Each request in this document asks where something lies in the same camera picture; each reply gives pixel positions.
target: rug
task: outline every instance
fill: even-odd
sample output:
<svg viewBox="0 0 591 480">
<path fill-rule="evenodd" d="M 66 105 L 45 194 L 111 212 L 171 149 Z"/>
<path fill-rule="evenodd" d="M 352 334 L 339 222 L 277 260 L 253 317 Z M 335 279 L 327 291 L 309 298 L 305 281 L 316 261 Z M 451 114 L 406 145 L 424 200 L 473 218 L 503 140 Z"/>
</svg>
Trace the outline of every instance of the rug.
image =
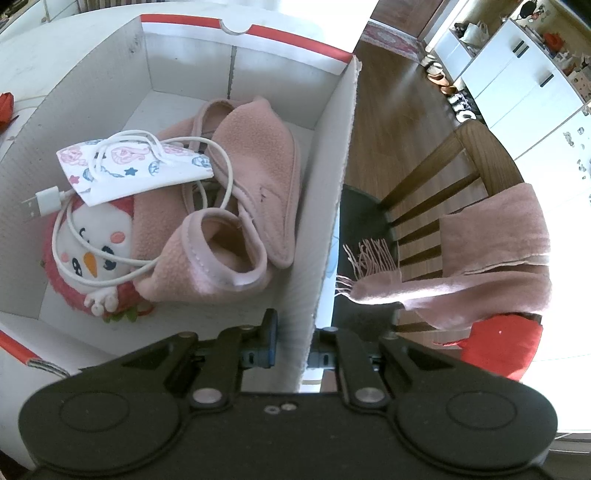
<svg viewBox="0 0 591 480">
<path fill-rule="evenodd" d="M 417 63 L 421 61 L 421 47 L 418 40 L 387 25 L 370 21 L 361 34 L 361 40 L 385 48 Z"/>
</svg>

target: orange carrot nose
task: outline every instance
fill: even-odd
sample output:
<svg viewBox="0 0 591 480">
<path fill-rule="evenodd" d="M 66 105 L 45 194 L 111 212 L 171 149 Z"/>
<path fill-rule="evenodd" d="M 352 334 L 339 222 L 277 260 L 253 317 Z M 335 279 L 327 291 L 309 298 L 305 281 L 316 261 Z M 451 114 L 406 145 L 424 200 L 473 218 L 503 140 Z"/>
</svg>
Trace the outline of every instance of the orange carrot nose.
<svg viewBox="0 0 591 480">
<path fill-rule="evenodd" d="M 92 273 L 94 278 L 96 278 L 96 257 L 90 252 L 86 252 L 84 257 L 82 257 L 82 260 L 84 261 L 86 268 L 88 268 L 88 271 Z"/>
</svg>

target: pink cheek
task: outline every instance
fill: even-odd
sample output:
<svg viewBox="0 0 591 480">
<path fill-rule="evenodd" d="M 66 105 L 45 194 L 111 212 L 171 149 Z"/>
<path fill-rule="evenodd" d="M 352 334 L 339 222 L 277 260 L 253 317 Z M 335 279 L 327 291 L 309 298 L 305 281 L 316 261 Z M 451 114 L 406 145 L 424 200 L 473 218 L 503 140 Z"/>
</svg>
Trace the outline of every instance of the pink cheek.
<svg viewBox="0 0 591 480">
<path fill-rule="evenodd" d="M 114 244 L 123 243 L 123 240 L 125 240 L 125 234 L 123 232 L 114 232 L 111 234 L 111 242 Z"/>
</svg>

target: chair slat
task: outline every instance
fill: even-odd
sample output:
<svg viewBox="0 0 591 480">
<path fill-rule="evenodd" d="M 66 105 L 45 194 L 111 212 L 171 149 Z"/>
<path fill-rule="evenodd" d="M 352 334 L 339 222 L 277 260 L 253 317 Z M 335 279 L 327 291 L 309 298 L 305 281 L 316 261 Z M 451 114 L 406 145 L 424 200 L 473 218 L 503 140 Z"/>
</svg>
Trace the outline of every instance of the chair slat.
<svg viewBox="0 0 591 480">
<path fill-rule="evenodd" d="M 423 262 L 425 260 L 431 260 L 432 258 L 437 258 L 439 255 L 441 255 L 441 245 L 427 248 L 422 252 L 419 252 L 411 257 L 401 260 L 400 266 L 405 267 L 406 265 L 413 265 L 415 263 Z"/>
<path fill-rule="evenodd" d="M 417 206 L 411 208 L 408 212 L 399 216 L 393 222 L 390 222 L 390 226 L 398 226 L 401 223 L 418 217 L 422 213 L 425 213 L 433 207 L 439 205 L 441 202 L 445 202 L 445 200 L 450 199 L 456 193 L 461 192 L 468 185 L 471 185 L 476 180 L 478 180 L 478 178 L 480 178 L 480 174 L 477 171 L 470 173 L 468 176 L 452 183 L 450 186 L 447 186 L 442 190 L 439 190 L 439 192 L 437 192 L 435 195 L 430 196 L 427 200 L 424 200 Z"/>
<path fill-rule="evenodd" d="M 408 174 L 379 204 L 380 208 L 389 210 L 399 204 L 409 194 L 416 191 L 427 181 L 439 173 L 464 149 L 456 134 L 452 132 L 425 160 Z"/>
<path fill-rule="evenodd" d="M 424 275 L 419 275 L 418 277 L 414 277 L 405 281 L 431 280 L 432 278 L 443 278 L 443 270 L 435 270 L 435 272 L 425 273 Z"/>
<path fill-rule="evenodd" d="M 404 235 L 400 240 L 398 240 L 398 245 L 406 245 L 410 242 L 414 242 L 419 238 L 423 238 L 424 236 L 431 235 L 432 233 L 439 231 L 439 218 L 437 220 L 433 220 L 431 223 L 423 225 L 422 227 L 417 228 L 415 231 L 410 232 L 408 235 Z"/>
<path fill-rule="evenodd" d="M 404 325 L 394 325 L 394 332 L 397 333 L 420 333 L 432 332 L 436 328 L 429 325 L 427 322 L 405 323 Z"/>
</svg>

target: white cardboard box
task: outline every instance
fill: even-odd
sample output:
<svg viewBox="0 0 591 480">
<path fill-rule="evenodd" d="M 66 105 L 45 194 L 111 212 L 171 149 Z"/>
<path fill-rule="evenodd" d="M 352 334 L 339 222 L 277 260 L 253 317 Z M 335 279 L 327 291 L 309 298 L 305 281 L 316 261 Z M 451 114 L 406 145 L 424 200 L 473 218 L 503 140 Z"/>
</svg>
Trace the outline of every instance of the white cardboard box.
<svg viewBox="0 0 591 480">
<path fill-rule="evenodd" d="M 84 57 L 43 99 L 0 163 L 0 330 L 76 373 L 175 333 L 214 338 L 278 310 L 277 365 L 245 374 L 255 391 L 297 391 L 305 369 L 345 173 L 361 66 L 350 53 L 253 25 L 230 34 L 213 18 L 147 14 Z M 128 128 L 151 132 L 215 98 L 266 97 L 300 143 L 301 198 L 294 265 L 272 288 L 227 306 L 159 304 L 136 323 L 103 323 L 73 311 L 41 268 L 47 219 L 24 222 L 18 204 L 67 181 L 55 152 Z M 0 448 L 32 466 L 17 417 L 34 391 L 57 380 L 0 356 Z"/>
</svg>

